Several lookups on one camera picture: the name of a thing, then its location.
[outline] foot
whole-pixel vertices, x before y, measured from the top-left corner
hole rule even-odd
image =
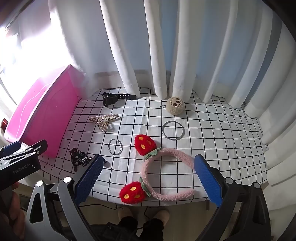
[[[165,226],[170,218],[170,213],[167,210],[161,210],[153,218],[159,219],[163,222],[163,226]]]
[[[131,213],[131,210],[128,207],[121,207],[118,210],[118,217],[119,221],[121,221],[124,217],[132,217],[133,214]]]

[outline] strawberry headband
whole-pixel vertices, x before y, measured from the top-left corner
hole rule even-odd
[[[128,204],[142,202],[146,197],[154,197],[161,201],[178,201],[188,198],[194,194],[194,189],[179,192],[177,194],[163,195],[156,192],[149,184],[147,169],[150,163],[161,156],[174,156],[194,170],[192,158],[182,151],[172,148],[157,148],[156,143],[147,135],[135,137],[135,148],[140,155],[144,156],[144,164],[139,182],[132,182],[125,185],[119,192],[121,201]]]

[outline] person's leg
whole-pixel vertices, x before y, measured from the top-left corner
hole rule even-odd
[[[140,238],[143,241],[163,241],[163,227],[170,218],[167,210],[159,211],[153,219],[144,223]]]
[[[118,211],[119,224],[118,226],[125,227],[130,232],[133,232],[138,227],[138,221],[133,217],[130,209],[127,207],[120,208]]]

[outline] white grid tablecloth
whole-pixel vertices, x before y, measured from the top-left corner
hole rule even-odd
[[[73,147],[86,152],[89,156],[100,154],[106,160],[103,171],[98,177],[90,195],[114,203],[122,203],[119,191],[132,181],[138,181],[143,157],[134,147],[137,134],[149,135],[158,147],[179,149],[192,157],[202,154],[209,165],[218,168],[224,177],[232,177],[237,183],[250,185],[257,181],[266,181],[264,152],[267,146],[261,143],[261,126],[258,119],[248,117],[239,108],[229,106],[225,99],[212,96],[205,104],[195,92],[186,103],[186,110],[178,116],[161,109],[166,101],[160,101],[152,91],[141,88],[138,100],[118,100],[108,108],[103,107],[102,93],[126,93],[124,88],[97,91],[88,100],[80,100],[68,124],[56,158],[40,156],[42,169],[38,172],[52,182],[58,182],[73,175],[70,153]],[[108,125],[101,132],[90,117],[105,114],[119,114],[122,118]],[[161,126],[167,121],[177,121],[185,128],[185,135],[178,141],[166,139]],[[178,124],[170,123],[165,128],[169,137],[178,137],[182,129]],[[119,155],[108,151],[108,142],[118,139],[123,145]],[[111,150],[116,152],[119,146],[112,142]],[[189,200],[161,202],[147,198],[138,204],[142,206],[175,205],[187,202],[203,201],[207,194],[195,171],[181,161],[163,156],[151,164],[149,181],[157,192],[175,194],[194,188],[196,194]]]

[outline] beige plush toy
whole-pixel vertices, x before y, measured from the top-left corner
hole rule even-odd
[[[166,110],[172,115],[181,114],[185,109],[184,101],[179,97],[170,97],[166,103]]]

